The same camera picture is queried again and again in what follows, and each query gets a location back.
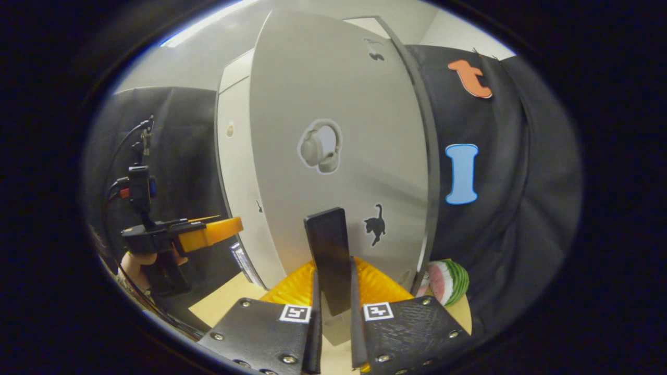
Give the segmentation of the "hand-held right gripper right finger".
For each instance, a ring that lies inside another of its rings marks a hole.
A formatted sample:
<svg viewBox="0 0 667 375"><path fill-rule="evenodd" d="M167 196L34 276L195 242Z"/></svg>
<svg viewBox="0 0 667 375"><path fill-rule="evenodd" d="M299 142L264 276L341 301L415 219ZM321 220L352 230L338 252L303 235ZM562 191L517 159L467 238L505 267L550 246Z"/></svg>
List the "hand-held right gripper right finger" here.
<svg viewBox="0 0 667 375"><path fill-rule="evenodd" d="M352 273L352 366L361 374L427 374L472 336L467 271L432 261L415 296L359 258Z"/></svg>

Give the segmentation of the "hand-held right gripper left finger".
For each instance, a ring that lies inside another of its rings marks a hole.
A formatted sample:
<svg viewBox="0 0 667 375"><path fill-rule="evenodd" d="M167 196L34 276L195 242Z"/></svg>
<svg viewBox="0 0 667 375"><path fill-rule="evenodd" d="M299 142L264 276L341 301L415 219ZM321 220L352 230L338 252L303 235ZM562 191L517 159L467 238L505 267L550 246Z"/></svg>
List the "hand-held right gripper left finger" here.
<svg viewBox="0 0 667 375"><path fill-rule="evenodd" d="M235 301L199 344L256 373L320 374L322 335L318 273L310 261L263 297Z"/></svg>

